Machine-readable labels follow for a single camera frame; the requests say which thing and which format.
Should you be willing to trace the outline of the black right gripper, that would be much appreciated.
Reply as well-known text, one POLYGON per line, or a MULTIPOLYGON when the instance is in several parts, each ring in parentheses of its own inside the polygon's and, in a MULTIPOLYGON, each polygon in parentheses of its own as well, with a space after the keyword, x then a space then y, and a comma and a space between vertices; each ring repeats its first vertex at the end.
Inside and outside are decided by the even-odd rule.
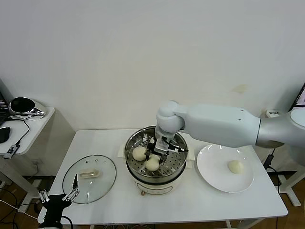
MULTIPOLYGON (((149 143, 147 144, 147 149, 145 150, 145 160, 149 160, 150 154, 155 153, 155 144, 156 144, 156 137, 153 136, 150 138, 149 143)), ((161 164, 165 163, 167 160, 168 154, 161 155, 161 164)))

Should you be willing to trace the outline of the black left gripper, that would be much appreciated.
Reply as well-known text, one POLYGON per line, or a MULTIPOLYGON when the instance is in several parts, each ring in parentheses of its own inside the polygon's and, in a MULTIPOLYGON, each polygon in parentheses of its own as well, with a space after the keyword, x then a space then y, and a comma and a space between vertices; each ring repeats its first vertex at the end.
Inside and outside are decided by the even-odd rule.
POLYGON ((46 214, 44 217, 45 226, 59 226, 61 224, 61 217, 63 210, 72 204, 72 201, 78 196, 78 175, 74 177, 71 191, 64 194, 50 195, 43 189, 39 191, 41 202, 44 203, 46 214))

